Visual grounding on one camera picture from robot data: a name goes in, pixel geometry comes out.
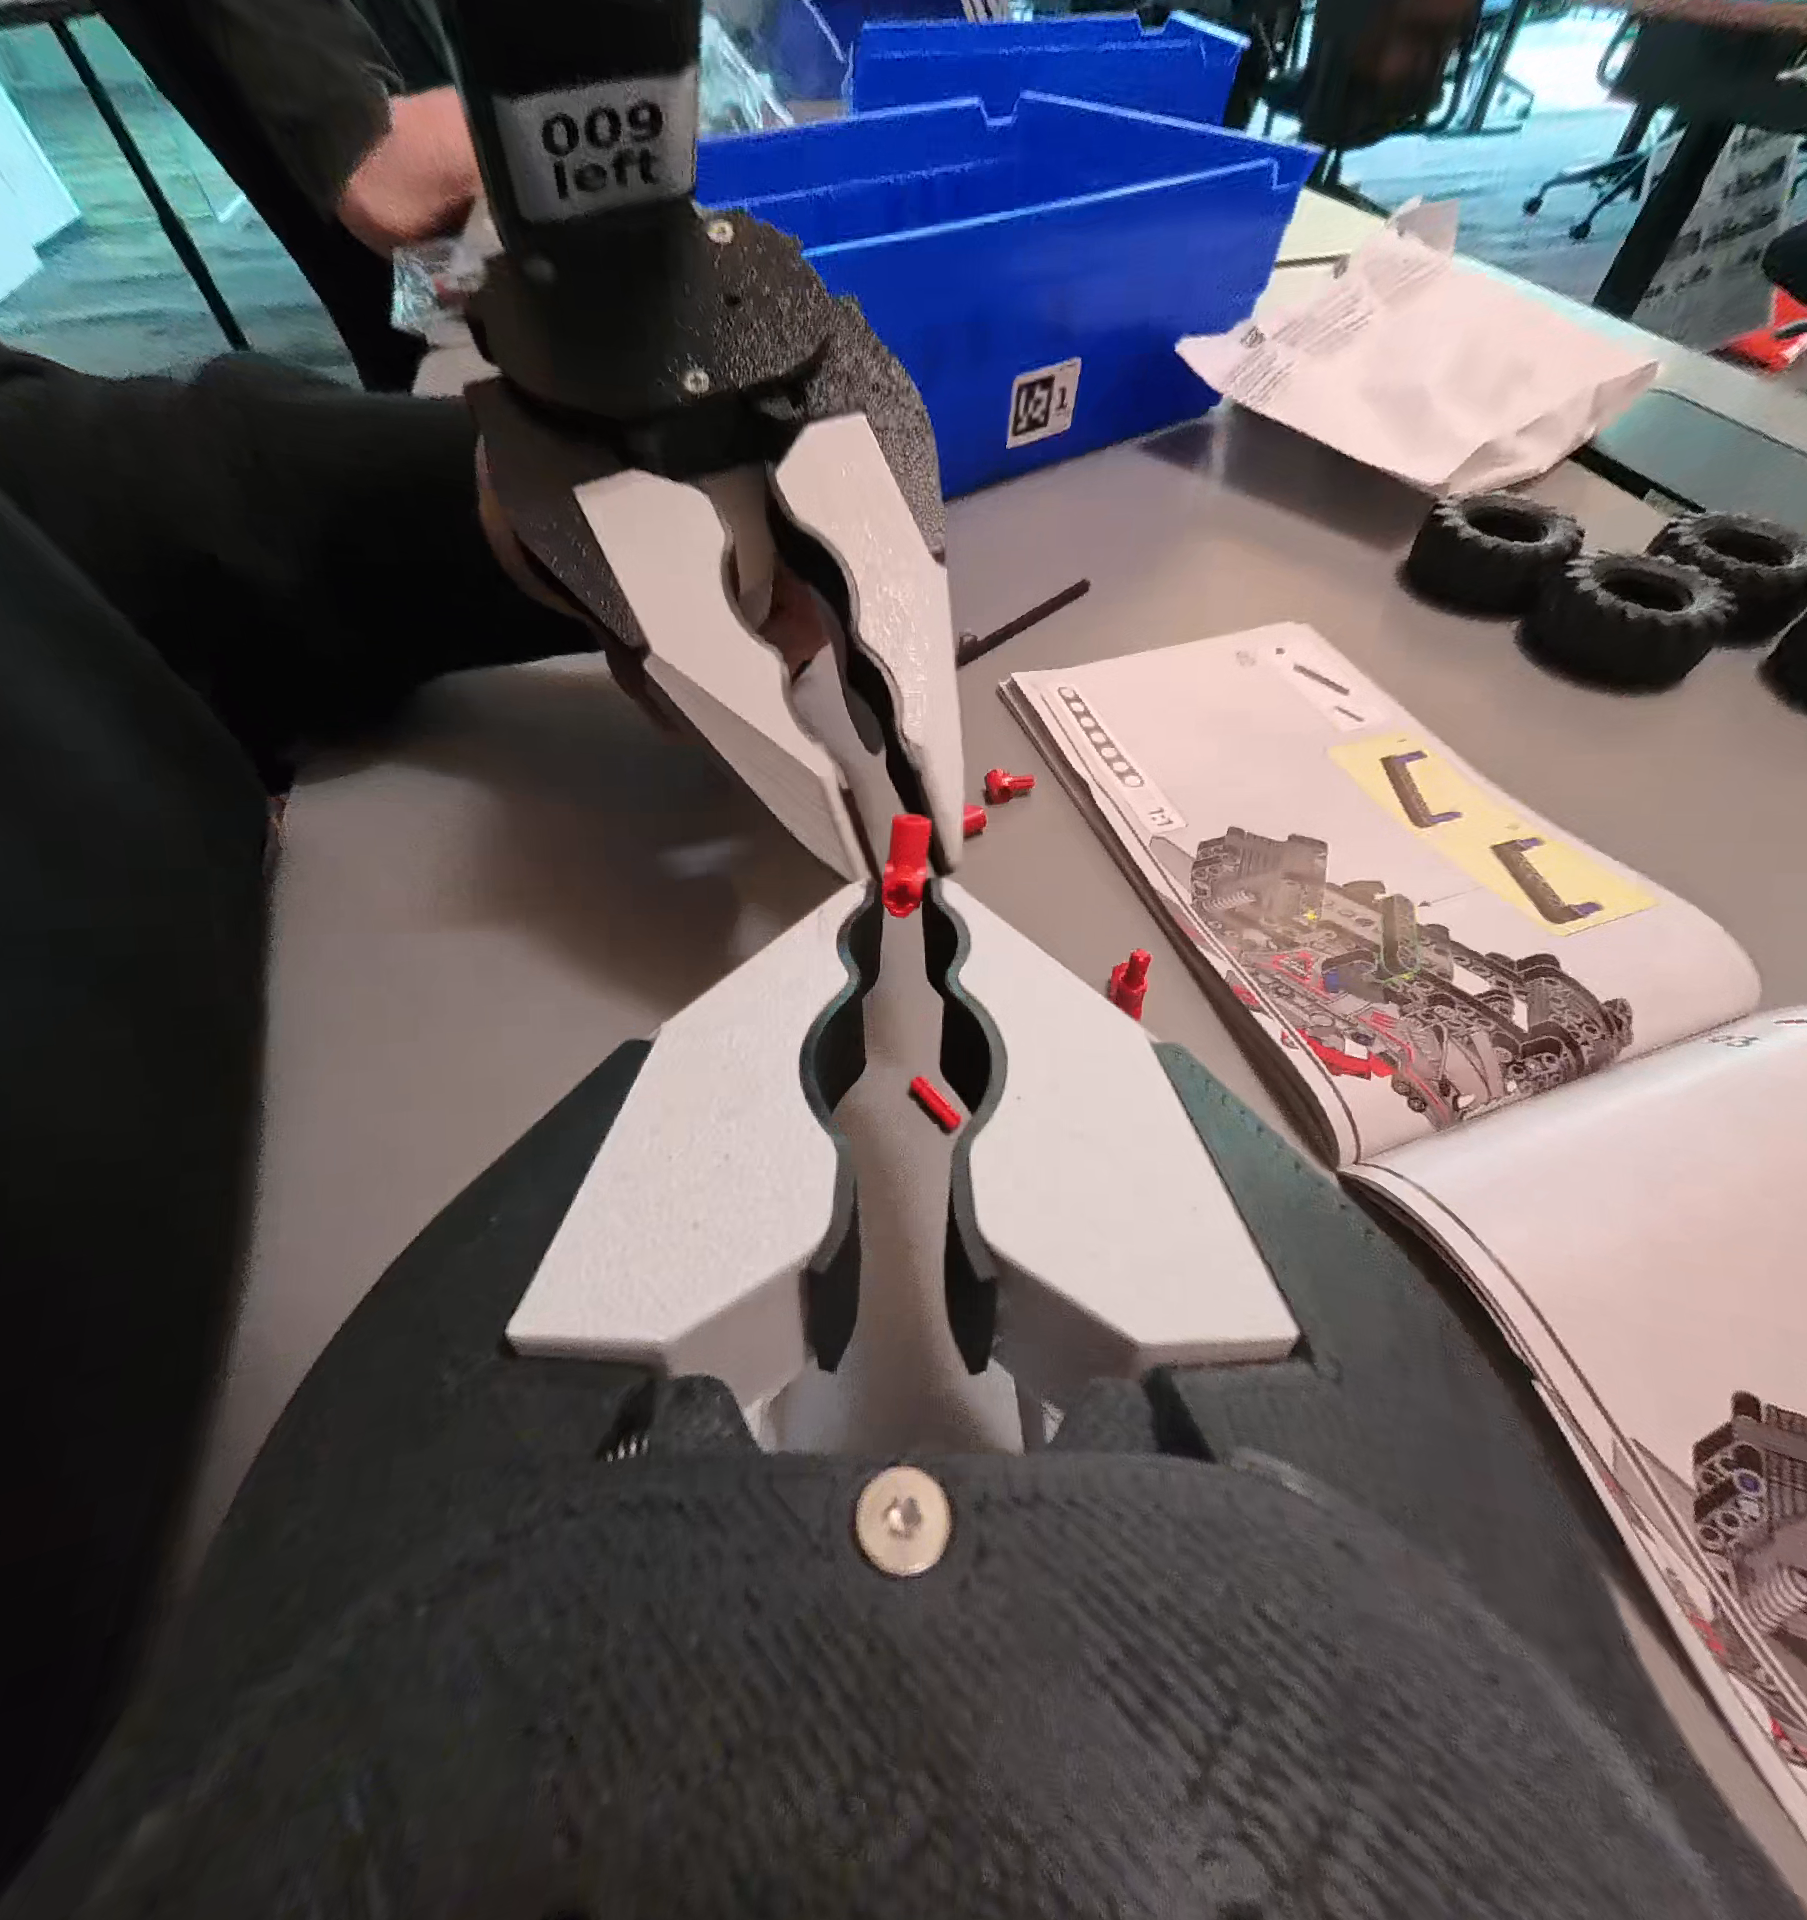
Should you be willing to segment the black stand leg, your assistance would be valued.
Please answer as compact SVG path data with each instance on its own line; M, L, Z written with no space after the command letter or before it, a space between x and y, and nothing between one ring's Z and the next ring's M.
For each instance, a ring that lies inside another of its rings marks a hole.
M94 13L95 9L88 4L77 6L77 9L63 9L60 13L51 13L50 34L60 46L68 67L72 68L74 80L82 87L82 91L91 99L100 116L100 123L110 134L117 150L122 155L125 167L128 168L132 181L137 183L150 211L154 213L154 219L163 235L171 243L171 251L174 254L177 263L180 264L187 278L192 281L200 302L204 302L204 305L208 309L226 348L232 352L247 352L250 340L244 330L244 324L239 322L234 310L231 309L220 285L217 284L210 270L210 264L198 250L195 240L192 238L182 217L177 213L174 204L171 204L171 195L166 194L164 185L151 171L147 155L136 137L136 132L125 121L120 107L117 103L107 86L100 79L97 68L94 67L90 53L82 50L74 34L74 20L80 16L90 16Z

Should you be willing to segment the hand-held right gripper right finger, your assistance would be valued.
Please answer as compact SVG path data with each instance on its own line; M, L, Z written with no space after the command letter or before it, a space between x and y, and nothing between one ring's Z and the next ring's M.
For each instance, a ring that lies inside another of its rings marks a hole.
M964 1366L1289 1357L1298 1323L1147 1029L953 881L929 885L921 931L964 1112L943 1247Z

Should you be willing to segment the large blue plastic bin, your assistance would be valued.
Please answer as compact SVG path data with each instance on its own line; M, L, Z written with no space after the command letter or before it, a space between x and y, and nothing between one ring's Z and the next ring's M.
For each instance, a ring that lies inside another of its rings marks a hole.
M1192 421L1317 150L1021 94L708 137L697 198L795 238L916 381L946 499Z

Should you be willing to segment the white paper bag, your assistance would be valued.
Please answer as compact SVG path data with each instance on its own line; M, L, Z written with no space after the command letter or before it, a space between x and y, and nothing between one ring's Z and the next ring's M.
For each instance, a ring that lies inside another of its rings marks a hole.
M1404 201L1315 289L1186 332L1179 359L1220 401L1425 496L1537 480L1647 396L1660 359L1457 263L1457 219Z

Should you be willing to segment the open instruction booklet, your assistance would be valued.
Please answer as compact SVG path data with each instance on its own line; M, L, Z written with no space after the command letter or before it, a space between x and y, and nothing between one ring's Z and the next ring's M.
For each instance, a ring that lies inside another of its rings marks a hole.
M1807 1006L1275 625L1001 697L1533 1379L1807 1842Z

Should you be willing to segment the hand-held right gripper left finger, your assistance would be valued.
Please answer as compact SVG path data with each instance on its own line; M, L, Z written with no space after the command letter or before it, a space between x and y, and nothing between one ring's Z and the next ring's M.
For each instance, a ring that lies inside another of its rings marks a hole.
M846 885L665 1020L505 1336L658 1377L841 1366L861 1296L837 1108L865 1071L872 885Z

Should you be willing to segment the person's left forearm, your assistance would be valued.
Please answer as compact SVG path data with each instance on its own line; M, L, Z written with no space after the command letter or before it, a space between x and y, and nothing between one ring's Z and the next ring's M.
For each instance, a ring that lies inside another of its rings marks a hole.
M510 531L462 400L258 354L106 378L0 340L0 493L277 791L433 681L604 649Z

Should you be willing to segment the black flat strip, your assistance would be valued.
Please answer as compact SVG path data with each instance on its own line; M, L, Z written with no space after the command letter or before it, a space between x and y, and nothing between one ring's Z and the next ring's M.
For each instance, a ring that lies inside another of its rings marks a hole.
M1055 618L1068 605L1078 603L1090 590L1090 578L1078 578L1028 605L991 631L964 631L958 637L958 666L967 666L1008 646L1026 631Z

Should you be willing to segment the printed cardboard box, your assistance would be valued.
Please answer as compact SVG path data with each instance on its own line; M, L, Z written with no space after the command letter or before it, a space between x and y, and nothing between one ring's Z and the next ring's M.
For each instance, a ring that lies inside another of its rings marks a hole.
M1760 259L1787 226L1800 154L1800 134L1731 132L1638 309L1641 322L1697 352L1766 322L1772 284Z

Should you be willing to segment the dark grey tray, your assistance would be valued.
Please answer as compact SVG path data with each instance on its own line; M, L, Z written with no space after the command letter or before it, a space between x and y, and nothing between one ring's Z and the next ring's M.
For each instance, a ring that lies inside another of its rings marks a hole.
M1641 497L1807 531L1807 393L1709 356L1668 359L1578 463Z

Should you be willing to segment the person's left hand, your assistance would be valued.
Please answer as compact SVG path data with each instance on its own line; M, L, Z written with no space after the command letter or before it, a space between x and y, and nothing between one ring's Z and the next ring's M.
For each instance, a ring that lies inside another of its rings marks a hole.
M778 565L773 572L759 637L795 681L812 663L837 649L839 623L828 603L788 565Z

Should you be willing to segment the black office chair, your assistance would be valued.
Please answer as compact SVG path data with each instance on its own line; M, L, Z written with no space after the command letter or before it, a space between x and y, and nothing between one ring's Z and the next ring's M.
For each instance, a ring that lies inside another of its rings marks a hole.
M1533 96L1507 67L1528 2L1283 4L1289 28L1260 91L1317 159L1310 185L1335 190L1344 160L1400 136L1521 132Z

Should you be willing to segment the grey desk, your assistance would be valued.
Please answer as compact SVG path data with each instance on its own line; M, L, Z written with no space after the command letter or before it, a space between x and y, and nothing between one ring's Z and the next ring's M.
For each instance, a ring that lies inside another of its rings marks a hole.
M1672 885L1807 1002L1807 716L1750 653L1674 691L1563 683L1397 581L1422 501L1228 407L953 504L956 612L1086 597L964 671L971 772L1024 767L997 683L1301 621L1518 800ZM588 663L439 684L291 795L244 1303L195 1477L194 1574L319 1349L427 1221L619 1044L828 876Z

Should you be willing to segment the dark table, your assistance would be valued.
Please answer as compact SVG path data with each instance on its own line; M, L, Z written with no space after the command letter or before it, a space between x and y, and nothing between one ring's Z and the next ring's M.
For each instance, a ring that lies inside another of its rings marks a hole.
M1634 41L1618 87L1679 123L1592 309L1631 320L1698 204L1731 132L1807 137L1807 2L1627 2Z

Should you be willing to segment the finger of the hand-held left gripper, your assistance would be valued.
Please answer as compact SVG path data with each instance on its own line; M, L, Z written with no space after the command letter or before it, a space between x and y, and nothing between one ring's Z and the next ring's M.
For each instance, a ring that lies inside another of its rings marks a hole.
M839 621L907 809L930 823L930 867L964 860L964 708L944 565L861 415L804 425L767 473L778 556Z
M802 724L786 659L731 590L732 541L716 504L651 473L591 479L575 497L634 616L650 684L804 849L841 878L868 881L841 767Z

